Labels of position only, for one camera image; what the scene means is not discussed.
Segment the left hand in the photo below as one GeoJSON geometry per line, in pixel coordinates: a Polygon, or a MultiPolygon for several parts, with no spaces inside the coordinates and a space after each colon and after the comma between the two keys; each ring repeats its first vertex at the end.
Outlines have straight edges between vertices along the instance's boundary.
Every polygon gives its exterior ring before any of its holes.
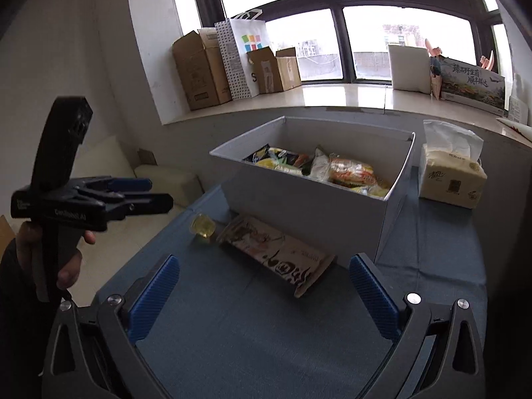
{"type": "Polygon", "coordinates": [[[25,221],[16,235],[16,253],[21,268],[29,273],[40,301],[51,303],[78,279],[82,255],[79,241],[95,244],[92,231],[68,228],[44,229],[25,221]]]}

